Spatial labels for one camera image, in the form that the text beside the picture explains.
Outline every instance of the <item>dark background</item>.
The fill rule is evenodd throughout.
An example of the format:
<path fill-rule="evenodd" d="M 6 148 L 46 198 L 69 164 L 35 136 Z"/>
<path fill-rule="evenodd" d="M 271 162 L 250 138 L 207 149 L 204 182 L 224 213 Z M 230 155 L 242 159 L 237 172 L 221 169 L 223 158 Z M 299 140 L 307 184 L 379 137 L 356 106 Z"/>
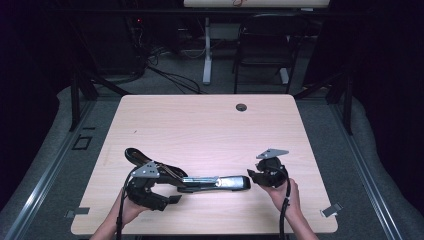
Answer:
<path fill-rule="evenodd" d="M 51 127 L 59 106 L 56 94 L 70 85 L 74 59 L 94 70 L 96 64 L 77 38 L 63 41 L 60 34 L 69 29 L 58 29 L 63 23 L 47 16 L 37 1 L 1 4 L 3 208 Z M 371 6 L 377 10 L 372 25 L 324 23 L 304 83 L 322 81 L 342 69 L 359 37 L 368 39 L 354 72 L 354 96 L 367 112 L 382 164 L 405 198 L 423 213 L 424 6 L 421 1 L 334 0 L 331 10 L 363 11 Z"/>

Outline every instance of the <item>table surface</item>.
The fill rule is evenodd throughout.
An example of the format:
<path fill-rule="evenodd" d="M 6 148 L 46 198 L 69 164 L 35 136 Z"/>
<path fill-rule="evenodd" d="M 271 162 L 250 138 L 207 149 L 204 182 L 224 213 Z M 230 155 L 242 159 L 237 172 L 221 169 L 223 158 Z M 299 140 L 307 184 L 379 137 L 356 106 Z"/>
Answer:
<path fill-rule="evenodd" d="M 242 103 L 247 110 L 240 112 Z M 331 204 L 296 103 L 290 95 L 144 95 L 122 98 L 81 200 L 71 230 L 93 234 L 105 219 L 126 176 L 134 167 L 124 150 L 134 147 L 153 160 L 183 169 L 189 176 L 247 175 L 256 156 L 268 148 L 279 156 L 299 185 L 302 211 L 317 233 L 337 230 Z M 153 192 L 178 195 L 176 187 L 156 184 Z M 277 234 L 279 212 L 256 184 L 240 192 L 182 194 L 165 211 L 143 212 L 124 234 Z M 285 222 L 285 231 L 292 232 Z"/>
<path fill-rule="evenodd" d="M 241 0 L 184 0 L 185 7 L 237 7 Z M 254 8 L 326 8 L 329 0 L 242 0 L 241 7 Z"/>

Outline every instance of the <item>gray floor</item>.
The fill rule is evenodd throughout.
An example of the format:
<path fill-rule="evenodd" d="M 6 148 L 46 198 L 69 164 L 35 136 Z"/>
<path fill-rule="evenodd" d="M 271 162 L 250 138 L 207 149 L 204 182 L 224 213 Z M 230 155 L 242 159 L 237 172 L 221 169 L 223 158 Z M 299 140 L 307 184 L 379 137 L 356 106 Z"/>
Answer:
<path fill-rule="evenodd" d="M 231 44 L 220 44 L 214 49 L 212 83 L 208 86 L 201 84 L 204 56 L 190 58 L 184 54 L 162 54 L 155 67 L 193 79 L 209 94 L 231 94 L 233 51 L 228 47 Z M 291 94 L 301 91 L 302 76 L 312 49 L 312 43 L 304 45 Z M 242 76 L 248 81 L 260 77 L 263 80 L 259 81 L 279 81 L 278 76 L 262 71 L 248 70 Z M 150 70 L 142 78 L 119 86 L 134 94 L 183 94 L 174 83 Z M 61 105 L 56 120 L 25 179 L 0 214 L 1 239 L 84 237 L 74 236 L 70 232 L 72 218 L 64 216 L 68 210 L 79 206 L 120 99 L 107 88 L 100 85 L 96 87 L 100 97 L 96 102 L 81 99 L 83 118 L 73 133 L 68 132 L 71 126 L 70 90 L 67 88 L 59 93 Z M 325 92 L 323 89 L 297 102 L 330 201 L 344 207 L 337 216 L 337 232 L 320 234 L 320 239 L 422 239 L 423 217 L 402 197 L 381 166 L 361 104 L 354 101 L 354 135 L 348 136 L 340 125 L 340 106 L 327 105 L 323 99 Z M 92 138 L 87 150 L 72 150 L 79 134 Z M 37 197 L 35 193 L 45 195 L 33 198 Z M 276 236 L 260 237 L 265 238 L 277 239 Z M 255 238 L 221 236 L 220 239 Z"/>

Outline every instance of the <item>hand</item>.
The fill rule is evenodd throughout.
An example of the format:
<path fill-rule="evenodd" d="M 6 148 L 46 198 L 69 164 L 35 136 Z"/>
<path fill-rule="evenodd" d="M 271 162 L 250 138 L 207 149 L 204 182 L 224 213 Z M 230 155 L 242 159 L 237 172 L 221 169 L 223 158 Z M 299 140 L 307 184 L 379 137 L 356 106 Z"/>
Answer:
<path fill-rule="evenodd" d="M 312 231 L 311 227 L 309 226 L 308 221 L 303 216 L 302 210 L 300 208 L 299 187 L 293 179 L 290 178 L 289 181 L 290 181 L 291 191 L 290 191 L 289 206 L 287 206 L 286 215 L 285 215 L 287 222 L 290 224 L 291 228 L 293 229 L 293 232 L 296 235 L 297 239 L 299 240 L 318 239 L 318 237 L 315 235 L 315 233 Z M 275 207 L 278 209 L 278 211 L 281 212 L 284 199 L 286 198 L 287 181 L 283 185 L 279 186 L 278 188 L 263 187 L 263 186 L 261 186 L 261 188 L 268 193 Z"/>
<path fill-rule="evenodd" d="M 119 192 L 118 197 L 116 198 L 115 203 L 110 209 L 110 212 L 107 215 L 106 219 L 99 226 L 99 228 L 96 230 L 94 235 L 90 238 L 91 240 L 112 239 L 113 235 L 116 232 L 116 218 L 119 215 L 119 207 L 121 205 L 121 194 L 122 194 L 122 190 Z M 150 210 L 150 209 L 144 206 L 137 205 L 126 197 L 124 199 L 124 207 L 122 209 L 122 227 L 130 223 L 140 213 L 146 210 Z"/>

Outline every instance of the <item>chair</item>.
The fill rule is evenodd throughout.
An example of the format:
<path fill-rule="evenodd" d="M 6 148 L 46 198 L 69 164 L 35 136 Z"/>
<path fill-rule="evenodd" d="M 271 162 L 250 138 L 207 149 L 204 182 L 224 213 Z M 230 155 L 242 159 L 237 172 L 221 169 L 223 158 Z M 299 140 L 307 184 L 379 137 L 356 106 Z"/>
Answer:
<path fill-rule="evenodd" d="M 299 45 L 308 21 L 296 15 L 258 14 L 242 22 L 233 64 L 234 93 L 239 84 L 239 67 L 289 68 L 285 93 L 289 93 Z"/>

